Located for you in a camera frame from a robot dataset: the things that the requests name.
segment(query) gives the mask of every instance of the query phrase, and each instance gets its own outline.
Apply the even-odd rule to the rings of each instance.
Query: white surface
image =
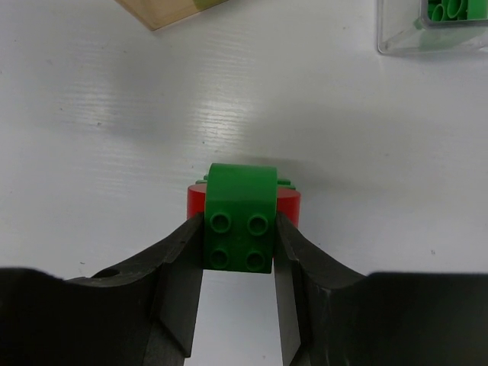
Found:
[[[486,59],[377,54],[374,2],[230,0],[151,34],[110,0],[0,2],[0,265],[93,275],[211,162],[269,163],[353,269],[486,271]],[[281,363],[272,276],[206,273],[189,365]]]

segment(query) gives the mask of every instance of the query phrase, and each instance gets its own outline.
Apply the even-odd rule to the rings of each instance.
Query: plastic container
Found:
[[[488,47],[488,0],[377,1],[377,46],[381,53]]]

